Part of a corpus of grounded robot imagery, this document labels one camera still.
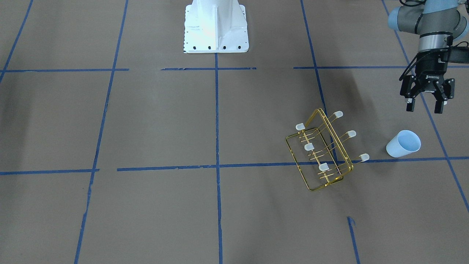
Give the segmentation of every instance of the white metal stand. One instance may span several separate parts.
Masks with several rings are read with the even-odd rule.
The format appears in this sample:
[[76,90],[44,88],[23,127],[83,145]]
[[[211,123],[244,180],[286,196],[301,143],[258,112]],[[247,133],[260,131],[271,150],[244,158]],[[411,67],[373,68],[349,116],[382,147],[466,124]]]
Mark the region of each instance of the white metal stand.
[[185,53],[239,53],[249,49],[246,8],[238,0],[194,0],[186,6]]

